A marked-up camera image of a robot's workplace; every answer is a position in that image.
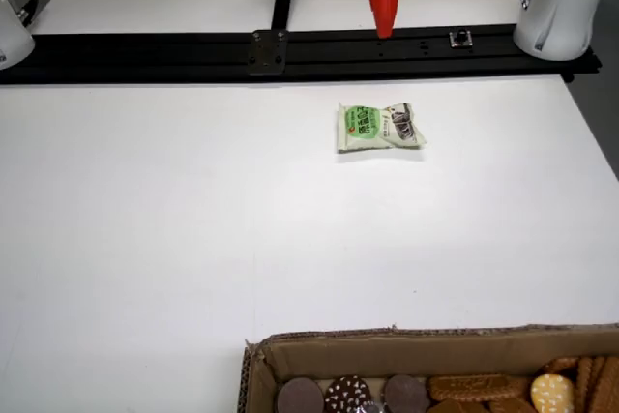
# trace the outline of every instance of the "chocolate cookie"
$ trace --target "chocolate cookie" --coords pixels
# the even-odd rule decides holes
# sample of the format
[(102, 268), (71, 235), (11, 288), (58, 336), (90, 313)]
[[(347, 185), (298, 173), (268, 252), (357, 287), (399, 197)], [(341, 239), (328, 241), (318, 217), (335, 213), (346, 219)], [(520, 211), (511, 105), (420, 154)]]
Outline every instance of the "chocolate cookie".
[(493, 400), (489, 406), (491, 413), (536, 413), (535, 408), (522, 398)]
[(490, 401), (517, 397), (519, 383), (502, 374), (441, 376), (429, 380), (429, 393), (435, 400)]
[(278, 413), (322, 413), (323, 401), (318, 384), (306, 377), (297, 377), (281, 388)]
[(426, 413), (430, 404), (426, 386), (404, 374), (387, 381), (383, 400), (388, 413)]
[(325, 411), (351, 413), (368, 402), (371, 402), (368, 384), (359, 376), (344, 376), (333, 381), (327, 389)]

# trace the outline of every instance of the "cookie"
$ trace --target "cookie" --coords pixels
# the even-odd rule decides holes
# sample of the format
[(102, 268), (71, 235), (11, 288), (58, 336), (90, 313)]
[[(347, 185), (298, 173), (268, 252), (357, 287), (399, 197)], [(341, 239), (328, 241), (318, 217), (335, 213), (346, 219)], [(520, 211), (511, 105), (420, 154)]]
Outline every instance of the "cookie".
[(490, 401), (517, 397), (521, 387), (502, 374), (432, 377), (429, 393), (437, 401)]
[(480, 403), (464, 403), (448, 398), (430, 408), (427, 413), (487, 413), (487, 410)]
[(531, 392), (531, 382), (533, 379), (529, 377), (511, 377), (510, 383), (516, 388), (516, 397), (528, 399)]
[(539, 413), (573, 413), (574, 384), (558, 374), (544, 374), (531, 384), (531, 400)]
[(404, 374), (387, 381), (383, 401), (387, 413), (426, 413), (430, 405), (426, 386)]
[(587, 407), (587, 391), (589, 380), (591, 379), (591, 368), (593, 359), (582, 357), (578, 360), (578, 377), (576, 378), (576, 389), (574, 398), (575, 413), (585, 413)]
[(371, 402), (366, 382), (359, 376), (344, 376), (331, 383), (325, 395), (326, 413), (351, 413)]
[(579, 357), (555, 358), (542, 367), (542, 372), (546, 374), (559, 374), (567, 369), (574, 369), (578, 366)]
[(489, 407), (490, 413), (535, 413), (535, 408), (522, 398), (493, 400), (490, 402)]
[(619, 411), (619, 358), (608, 357), (591, 396), (587, 413)]
[(596, 357), (593, 359), (593, 366), (591, 367), (591, 376), (589, 377), (589, 388), (587, 389), (587, 406), (591, 404), (591, 397), (598, 384), (598, 379), (602, 373), (602, 368), (606, 361), (605, 357)]
[(324, 398), (318, 384), (306, 377), (286, 382), (278, 394), (278, 413), (322, 413)]

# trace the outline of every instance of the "round cookie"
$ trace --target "round cookie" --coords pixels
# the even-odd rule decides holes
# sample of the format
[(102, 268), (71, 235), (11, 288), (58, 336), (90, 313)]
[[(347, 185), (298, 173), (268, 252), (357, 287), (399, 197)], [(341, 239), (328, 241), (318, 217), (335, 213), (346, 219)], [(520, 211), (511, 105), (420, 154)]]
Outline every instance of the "round cookie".
[(322, 413), (323, 404), (320, 387), (306, 377), (286, 382), (278, 394), (278, 413)]
[(359, 376), (344, 376), (331, 383), (325, 394), (326, 413), (352, 413), (371, 401), (366, 382)]
[(404, 374), (387, 381), (383, 399), (388, 413), (426, 413), (430, 406), (426, 386)]
[(574, 413), (574, 385), (567, 377), (544, 374), (531, 384), (531, 400), (539, 413)]

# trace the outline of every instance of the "brown cardboard box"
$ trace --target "brown cardboard box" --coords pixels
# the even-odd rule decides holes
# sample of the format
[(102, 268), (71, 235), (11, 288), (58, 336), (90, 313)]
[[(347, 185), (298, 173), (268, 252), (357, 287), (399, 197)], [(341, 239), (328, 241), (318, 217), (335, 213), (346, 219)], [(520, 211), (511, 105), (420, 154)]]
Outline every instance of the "brown cardboard box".
[(335, 377), (358, 374), (378, 398), (394, 374), (532, 375), (570, 355), (619, 356), (619, 325), (281, 334), (246, 349), (238, 413), (274, 413), (279, 387), (297, 376), (324, 389)]

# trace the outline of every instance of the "snack bag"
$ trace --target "snack bag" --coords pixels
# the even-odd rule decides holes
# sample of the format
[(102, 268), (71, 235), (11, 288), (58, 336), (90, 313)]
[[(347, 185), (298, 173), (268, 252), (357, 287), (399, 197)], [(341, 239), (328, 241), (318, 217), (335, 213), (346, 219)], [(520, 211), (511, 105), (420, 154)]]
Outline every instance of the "snack bag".
[(418, 149), (426, 140), (413, 125), (408, 103), (384, 109), (367, 106), (339, 106), (338, 150)]

